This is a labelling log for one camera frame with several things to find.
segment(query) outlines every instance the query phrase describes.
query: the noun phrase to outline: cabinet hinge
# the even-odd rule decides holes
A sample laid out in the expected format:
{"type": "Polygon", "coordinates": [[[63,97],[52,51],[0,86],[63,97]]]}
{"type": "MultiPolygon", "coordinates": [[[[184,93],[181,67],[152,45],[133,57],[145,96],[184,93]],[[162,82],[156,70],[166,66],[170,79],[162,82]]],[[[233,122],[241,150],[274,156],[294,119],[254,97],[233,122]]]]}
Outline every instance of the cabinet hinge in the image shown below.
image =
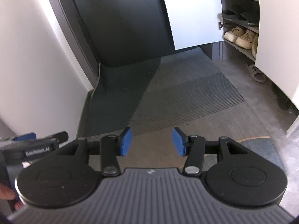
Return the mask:
{"type": "Polygon", "coordinates": [[[223,27],[224,27],[224,25],[221,22],[219,22],[218,23],[218,29],[221,30],[223,27]]]}
{"type": "Polygon", "coordinates": [[[224,25],[221,23],[221,22],[219,22],[218,23],[218,29],[219,30],[221,30],[222,28],[228,28],[229,26],[231,26],[232,24],[230,24],[230,23],[228,23],[228,22],[224,22],[224,25]]]}

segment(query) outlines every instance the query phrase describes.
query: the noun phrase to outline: metal rivet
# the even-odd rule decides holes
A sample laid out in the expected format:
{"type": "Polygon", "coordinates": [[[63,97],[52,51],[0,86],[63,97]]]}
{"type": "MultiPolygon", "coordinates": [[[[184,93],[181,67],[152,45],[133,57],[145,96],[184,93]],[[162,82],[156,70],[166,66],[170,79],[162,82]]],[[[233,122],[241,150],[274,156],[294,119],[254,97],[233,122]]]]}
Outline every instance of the metal rivet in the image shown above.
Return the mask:
{"type": "Polygon", "coordinates": [[[115,166],[108,166],[104,168],[104,173],[106,174],[115,174],[118,172],[118,169],[115,166]]]}
{"type": "Polygon", "coordinates": [[[199,172],[199,168],[195,166],[188,166],[184,171],[187,174],[197,174],[199,172]]]}

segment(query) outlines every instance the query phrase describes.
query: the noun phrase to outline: sneaker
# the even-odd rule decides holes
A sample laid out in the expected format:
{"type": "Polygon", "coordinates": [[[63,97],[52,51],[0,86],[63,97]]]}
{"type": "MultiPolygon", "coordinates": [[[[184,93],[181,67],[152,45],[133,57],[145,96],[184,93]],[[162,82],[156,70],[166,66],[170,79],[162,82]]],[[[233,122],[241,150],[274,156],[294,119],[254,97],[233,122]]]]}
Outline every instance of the sneaker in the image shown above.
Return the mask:
{"type": "Polygon", "coordinates": [[[233,28],[231,31],[228,31],[224,34],[224,38],[228,40],[229,42],[235,43],[237,38],[242,36],[244,34],[244,30],[237,26],[233,28]]]}
{"type": "Polygon", "coordinates": [[[258,41],[259,41],[259,34],[257,34],[257,35],[255,36],[255,40],[253,40],[253,43],[252,43],[252,49],[251,49],[251,52],[252,52],[252,55],[253,55],[254,58],[257,57],[258,41]]]}
{"type": "Polygon", "coordinates": [[[247,30],[244,35],[238,37],[236,44],[244,49],[251,49],[252,43],[255,40],[255,33],[251,30],[247,30]]]}

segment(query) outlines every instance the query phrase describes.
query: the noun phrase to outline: finger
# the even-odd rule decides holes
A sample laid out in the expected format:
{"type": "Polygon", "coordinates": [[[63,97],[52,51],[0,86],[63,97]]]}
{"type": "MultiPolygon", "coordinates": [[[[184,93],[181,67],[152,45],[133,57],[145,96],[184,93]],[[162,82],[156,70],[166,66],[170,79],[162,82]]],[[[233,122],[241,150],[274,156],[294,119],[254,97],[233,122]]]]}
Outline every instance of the finger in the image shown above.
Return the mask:
{"type": "Polygon", "coordinates": [[[15,210],[17,211],[17,210],[21,209],[23,207],[23,205],[24,204],[21,201],[15,203],[15,210]]]}
{"type": "Polygon", "coordinates": [[[0,184],[0,199],[1,200],[13,200],[15,199],[15,193],[3,184],[0,184]]]}

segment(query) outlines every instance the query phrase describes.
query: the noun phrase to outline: black circular pad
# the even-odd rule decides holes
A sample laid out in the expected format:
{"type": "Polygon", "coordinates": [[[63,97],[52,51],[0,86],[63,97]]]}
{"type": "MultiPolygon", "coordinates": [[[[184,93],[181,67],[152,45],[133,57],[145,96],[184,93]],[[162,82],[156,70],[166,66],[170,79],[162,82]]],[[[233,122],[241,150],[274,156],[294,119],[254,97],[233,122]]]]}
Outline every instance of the black circular pad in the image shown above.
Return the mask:
{"type": "Polygon", "coordinates": [[[88,165],[57,157],[24,169],[16,180],[21,198],[42,208],[62,208],[87,198],[98,185],[98,174],[88,165]]]}
{"type": "Polygon", "coordinates": [[[240,185],[258,186],[265,181],[266,174],[256,167],[239,167],[231,172],[231,178],[240,185]]]}
{"type": "Polygon", "coordinates": [[[256,154],[236,154],[211,167],[205,183],[222,202],[261,207],[280,202],[287,178],[279,167],[256,154]]]}

